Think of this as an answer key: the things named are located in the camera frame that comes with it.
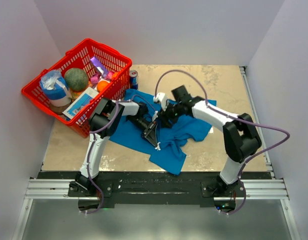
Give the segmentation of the blue garment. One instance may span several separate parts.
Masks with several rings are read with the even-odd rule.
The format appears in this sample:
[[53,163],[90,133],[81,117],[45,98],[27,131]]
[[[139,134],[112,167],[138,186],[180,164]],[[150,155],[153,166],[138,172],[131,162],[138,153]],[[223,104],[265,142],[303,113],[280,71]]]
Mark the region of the blue garment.
[[157,128],[157,140],[160,150],[141,137],[142,131],[134,126],[125,116],[121,117],[118,128],[110,141],[132,150],[149,154],[149,161],[167,172],[179,175],[186,159],[182,147],[188,139],[203,141],[212,125],[187,115],[181,116],[172,128]]

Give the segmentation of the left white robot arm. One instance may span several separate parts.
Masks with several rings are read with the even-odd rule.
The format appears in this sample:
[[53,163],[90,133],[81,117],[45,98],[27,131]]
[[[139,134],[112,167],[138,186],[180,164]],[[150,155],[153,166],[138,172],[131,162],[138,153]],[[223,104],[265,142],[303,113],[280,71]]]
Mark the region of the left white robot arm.
[[144,102],[132,100],[101,99],[89,118],[90,140],[85,160],[76,174],[75,181],[70,183],[70,188],[86,196],[94,195],[99,189],[96,179],[102,154],[109,138],[118,128],[121,117],[142,131],[141,137],[150,143],[156,150],[160,150],[157,140],[157,121],[155,117],[147,120],[148,107]]

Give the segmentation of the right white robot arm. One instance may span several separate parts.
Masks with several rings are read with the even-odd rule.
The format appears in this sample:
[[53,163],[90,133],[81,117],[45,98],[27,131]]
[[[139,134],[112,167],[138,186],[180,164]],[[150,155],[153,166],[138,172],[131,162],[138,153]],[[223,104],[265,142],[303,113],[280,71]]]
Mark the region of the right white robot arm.
[[158,118],[163,126],[170,128],[180,116],[187,115],[223,133],[227,161],[216,180],[206,188],[214,196],[229,196],[238,182],[243,162],[262,146],[251,116],[233,114],[207,103],[200,96],[192,97],[184,85],[174,89],[172,94],[176,103],[171,103],[162,92],[153,97],[153,102],[161,105]]

